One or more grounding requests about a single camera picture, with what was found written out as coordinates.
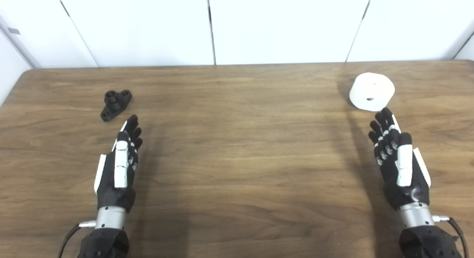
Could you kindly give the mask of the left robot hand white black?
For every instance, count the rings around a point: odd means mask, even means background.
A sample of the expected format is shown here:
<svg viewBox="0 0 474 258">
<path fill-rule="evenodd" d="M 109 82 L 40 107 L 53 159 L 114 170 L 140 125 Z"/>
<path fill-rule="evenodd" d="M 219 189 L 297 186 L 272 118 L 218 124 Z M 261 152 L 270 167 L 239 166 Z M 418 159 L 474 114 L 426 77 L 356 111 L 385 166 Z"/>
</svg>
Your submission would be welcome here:
<svg viewBox="0 0 474 258">
<path fill-rule="evenodd" d="M 138 116 L 125 121 L 113 144 L 111 152 L 102 154 L 94 180 L 97 209 L 121 207 L 128 214 L 136 200 L 133 187 L 138 166 L 138 150 L 143 140 Z"/>
</svg>

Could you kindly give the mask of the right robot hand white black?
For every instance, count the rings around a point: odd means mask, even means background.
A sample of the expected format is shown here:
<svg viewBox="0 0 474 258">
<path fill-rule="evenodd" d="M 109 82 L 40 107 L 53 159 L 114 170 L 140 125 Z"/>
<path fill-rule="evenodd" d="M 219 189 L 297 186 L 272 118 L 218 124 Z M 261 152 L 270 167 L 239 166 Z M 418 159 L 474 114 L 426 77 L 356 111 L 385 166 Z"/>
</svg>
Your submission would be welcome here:
<svg viewBox="0 0 474 258">
<path fill-rule="evenodd" d="M 395 115 L 387 107 L 375 114 L 370 127 L 368 136 L 373 142 L 389 205 L 395 210 L 412 203 L 429 205 L 431 177 L 411 135 L 401 132 Z"/>
</svg>

